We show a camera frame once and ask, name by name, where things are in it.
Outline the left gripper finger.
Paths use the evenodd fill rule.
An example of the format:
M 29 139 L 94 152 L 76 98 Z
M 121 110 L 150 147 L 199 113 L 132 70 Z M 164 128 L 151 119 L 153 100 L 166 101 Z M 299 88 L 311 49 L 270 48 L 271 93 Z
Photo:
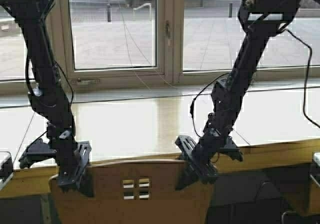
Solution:
M 182 191 L 198 181 L 204 185 L 213 185 L 219 178 L 219 172 L 211 162 L 207 162 L 201 168 L 198 168 L 187 157 L 179 156 L 178 160 L 185 161 L 186 166 L 178 177 L 175 185 L 176 191 Z
M 85 197 L 94 197 L 93 176 L 88 171 L 84 171 L 78 179 L 69 179 L 65 176 L 58 176 L 56 182 L 63 193 L 76 191 Z

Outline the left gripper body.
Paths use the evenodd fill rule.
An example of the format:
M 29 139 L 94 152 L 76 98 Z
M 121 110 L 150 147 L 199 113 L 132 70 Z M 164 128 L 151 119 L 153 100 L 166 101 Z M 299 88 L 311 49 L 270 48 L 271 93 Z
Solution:
M 90 162 L 92 147 L 89 141 L 77 142 L 71 130 L 65 130 L 51 140 L 55 161 L 59 166 L 58 184 L 80 184 Z

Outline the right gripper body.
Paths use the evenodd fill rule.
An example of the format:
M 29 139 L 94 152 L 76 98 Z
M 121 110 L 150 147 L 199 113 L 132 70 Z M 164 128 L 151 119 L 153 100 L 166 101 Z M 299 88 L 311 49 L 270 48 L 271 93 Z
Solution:
M 216 174 L 217 169 L 211 164 L 211 159 L 220 153 L 229 141 L 229 135 L 209 128 L 197 142 L 188 135 L 179 135 L 174 143 L 180 149 L 182 159 L 187 161 L 196 174 Z

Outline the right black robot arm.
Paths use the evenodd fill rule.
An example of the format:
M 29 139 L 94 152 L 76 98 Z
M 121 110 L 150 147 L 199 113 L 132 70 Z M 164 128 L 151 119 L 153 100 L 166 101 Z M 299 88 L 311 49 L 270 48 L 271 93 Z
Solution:
M 292 23 L 300 3 L 301 0 L 241 0 L 237 18 L 245 37 L 232 70 L 214 82 L 213 112 L 208 115 L 203 135 L 198 142 L 186 135 L 180 135 L 175 142 L 181 151 L 181 159 L 186 161 L 186 175 L 214 178 L 217 171 L 211 159 L 215 154 L 243 160 L 230 132 L 270 38 L 283 33 Z

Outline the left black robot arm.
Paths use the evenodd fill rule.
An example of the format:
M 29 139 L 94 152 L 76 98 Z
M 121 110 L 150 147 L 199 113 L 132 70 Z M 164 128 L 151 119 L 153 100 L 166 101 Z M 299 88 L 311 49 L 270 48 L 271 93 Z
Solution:
M 56 0 L 0 0 L 22 31 L 26 45 L 25 74 L 33 73 L 36 87 L 25 80 L 32 110 L 47 121 L 44 135 L 32 141 L 19 158 L 20 169 L 53 159 L 58 167 L 56 184 L 63 191 L 77 191 L 92 198 L 94 185 L 89 173 L 92 146 L 76 140 L 72 103 L 62 84 L 62 70 L 55 60 L 46 18 Z

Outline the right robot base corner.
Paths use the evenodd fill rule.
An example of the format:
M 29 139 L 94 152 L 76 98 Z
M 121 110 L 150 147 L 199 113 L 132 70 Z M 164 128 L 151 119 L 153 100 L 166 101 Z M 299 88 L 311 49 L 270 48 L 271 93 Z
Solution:
M 312 154 L 309 176 L 317 187 L 320 187 L 320 152 Z

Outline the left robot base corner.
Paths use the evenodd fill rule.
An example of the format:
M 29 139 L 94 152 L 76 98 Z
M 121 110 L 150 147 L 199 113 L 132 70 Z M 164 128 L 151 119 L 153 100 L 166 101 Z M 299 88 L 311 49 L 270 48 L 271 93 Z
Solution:
M 14 176 L 13 160 L 8 151 L 0 152 L 0 190 L 2 190 Z

